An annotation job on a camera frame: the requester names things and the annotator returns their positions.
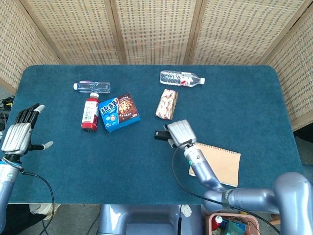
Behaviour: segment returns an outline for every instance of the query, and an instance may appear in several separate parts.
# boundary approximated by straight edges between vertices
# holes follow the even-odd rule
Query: plastic bottle
[[[223,222],[223,218],[219,215],[216,215],[212,218],[212,231],[217,230],[220,224]]]
[[[90,97],[86,100],[81,126],[85,131],[97,131],[99,116],[98,98],[99,95],[97,93],[91,93]]]
[[[80,81],[79,83],[74,83],[74,90],[79,90],[79,92],[84,93],[110,93],[111,85],[109,82],[89,82],[89,81]]]
[[[205,78],[198,77],[191,72],[161,71],[160,83],[174,86],[193,87],[197,84],[204,84]]]

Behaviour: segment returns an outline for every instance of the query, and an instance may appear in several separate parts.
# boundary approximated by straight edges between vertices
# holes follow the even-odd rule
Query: red basket
[[[224,219],[228,219],[230,217],[235,217],[238,220],[246,222],[249,224],[246,225],[246,233],[245,235],[261,235],[259,233],[260,227],[258,220],[252,216],[247,214],[232,214],[232,213],[214,213],[205,218],[205,235],[212,235],[212,218],[216,215],[220,215]]]

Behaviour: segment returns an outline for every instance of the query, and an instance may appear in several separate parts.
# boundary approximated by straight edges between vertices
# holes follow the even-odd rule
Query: table
[[[193,88],[159,83],[162,70],[190,71],[205,77]],[[141,121],[108,133],[80,129],[89,94],[73,90],[81,80],[109,81],[110,94],[130,92]],[[302,166],[276,72],[268,66],[40,65],[22,75],[7,127],[34,103],[45,105],[32,143],[54,141],[46,151],[21,158],[27,171],[46,178],[55,202],[91,204],[198,204],[179,188],[171,171],[173,149],[154,140],[169,120],[155,117],[164,89],[178,91],[173,121],[187,119],[198,141],[241,153],[239,187],[271,188],[277,176]],[[191,191],[205,188],[188,175],[179,152],[175,170]],[[19,175],[11,203],[50,203],[42,181]]]

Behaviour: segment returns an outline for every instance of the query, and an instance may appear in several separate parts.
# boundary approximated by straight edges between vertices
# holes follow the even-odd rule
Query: wrapped snack bar
[[[172,120],[177,101],[178,93],[173,90],[165,89],[156,109],[156,116],[161,119]]]

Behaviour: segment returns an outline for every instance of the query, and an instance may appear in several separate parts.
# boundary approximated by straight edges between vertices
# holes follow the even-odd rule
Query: brown notebook cover
[[[202,150],[219,181],[237,187],[240,153],[203,143],[196,143],[196,145]],[[189,175],[195,176],[192,168],[189,168]]]

